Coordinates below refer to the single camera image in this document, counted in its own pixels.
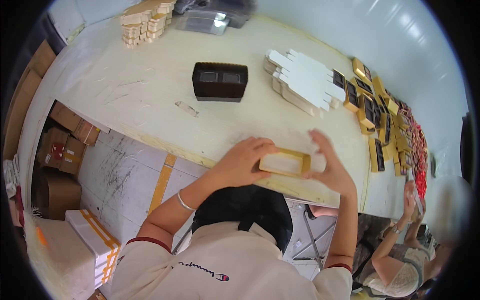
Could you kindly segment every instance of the woman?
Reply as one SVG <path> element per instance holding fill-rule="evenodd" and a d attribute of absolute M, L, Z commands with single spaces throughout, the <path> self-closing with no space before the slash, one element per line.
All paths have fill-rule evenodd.
<path fill-rule="evenodd" d="M 402 298 L 412 294 L 428 279 L 438 276 L 450 255 L 449 248 L 440 246 L 436 254 L 429 253 L 418 242 L 421 218 L 412 223 L 403 244 L 395 243 L 414 212 L 414 187 L 413 181 L 406 183 L 404 212 L 392 228 L 389 228 L 389 219 L 359 216 L 353 280 L 364 286 L 371 297 Z M 335 214 L 332 209 L 311 209 L 314 216 Z"/>
<path fill-rule="evenodd" d="M 278 150 L 250 137 L 147 217 L 119 255 L 112 299 L 349 299 L 357 190 L 327 138 L 309 133 L 327 165 L 304 177 L 340 193 L 325 269 L 313 281 L 282 261 L 292 233 L 283 195 L 252 185 L 270 176 L 255 170 L 258 160 Z M 194 210 L 191 243 L 173 256 L 173 234 Z"/>

